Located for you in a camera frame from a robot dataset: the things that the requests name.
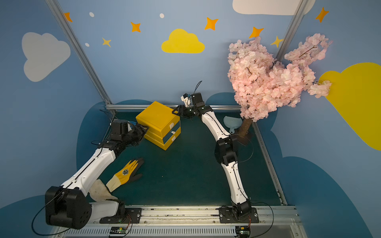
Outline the yellow drawer cabinet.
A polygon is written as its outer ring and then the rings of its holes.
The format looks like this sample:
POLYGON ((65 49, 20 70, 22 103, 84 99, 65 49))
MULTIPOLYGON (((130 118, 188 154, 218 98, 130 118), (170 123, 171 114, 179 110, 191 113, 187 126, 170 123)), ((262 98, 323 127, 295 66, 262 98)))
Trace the yellow drawer cabinet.
POLYGON ((155 101, 136 116, 140 125, 148 127, 144 138, 163 150, 167 150, 181 134, 180 117, 172 111, 155 101))

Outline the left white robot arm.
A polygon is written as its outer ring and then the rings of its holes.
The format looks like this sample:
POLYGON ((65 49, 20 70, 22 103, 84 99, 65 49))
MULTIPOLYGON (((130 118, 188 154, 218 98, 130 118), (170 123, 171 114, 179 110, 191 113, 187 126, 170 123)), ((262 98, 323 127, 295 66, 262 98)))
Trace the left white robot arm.
POLYGON ((45 193, 45 219, 51 226, 81 229, 89 221, 125 222, 124 202, 111 196, 119 186, 141 178, 137 170, 142 158, 129 161, 103 184, 99 176, 130 146, 137 146, 148 131, 147 126, 127 120, 111 122, 109 135, 98 145, 92 157, 61 186, 52 186, 45 193))

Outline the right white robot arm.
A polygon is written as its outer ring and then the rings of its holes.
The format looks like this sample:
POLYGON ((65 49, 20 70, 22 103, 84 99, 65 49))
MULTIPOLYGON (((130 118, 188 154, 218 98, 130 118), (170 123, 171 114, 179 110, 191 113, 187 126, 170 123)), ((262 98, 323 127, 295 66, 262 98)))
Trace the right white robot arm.
POLYGON ((198 116, 207 126, 216 140, 214 155, 217 162, 222 166, 229 184, 232 202, 232 212, 236 220, 240 220, 248 216, 252 212, 252 205, 248 198, 240 177, 238 167, 238 138, 231 135, 219 122, 214 111, 209 105, 196 107, 178 105, 172 114, 183 117, 192 118, 198 116))

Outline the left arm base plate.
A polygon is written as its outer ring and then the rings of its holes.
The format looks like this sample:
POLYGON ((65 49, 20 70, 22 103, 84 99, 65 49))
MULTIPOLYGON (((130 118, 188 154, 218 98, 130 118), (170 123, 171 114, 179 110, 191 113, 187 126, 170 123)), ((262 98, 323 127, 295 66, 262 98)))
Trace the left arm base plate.
POLYGON ((139 224, 141 219, 141 208, 125 208, 118 211, 116 215, 112 217, 101 218, 100 224, 139 224))

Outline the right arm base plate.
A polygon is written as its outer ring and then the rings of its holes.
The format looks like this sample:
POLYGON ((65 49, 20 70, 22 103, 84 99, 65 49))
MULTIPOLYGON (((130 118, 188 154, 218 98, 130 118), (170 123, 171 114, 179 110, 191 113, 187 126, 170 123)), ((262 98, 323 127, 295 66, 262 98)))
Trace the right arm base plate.
POLYGON ((218 213, 219 213, 218 215, 219 221, 221 224, 228 224, 228 223, 256 224, 260 222, 257 209, 254 207, 252 207, 249 213, 246 213, 244 215, 239 215, 238 212, 233 209, 233 207, 221 206, 218 208, 218 213))

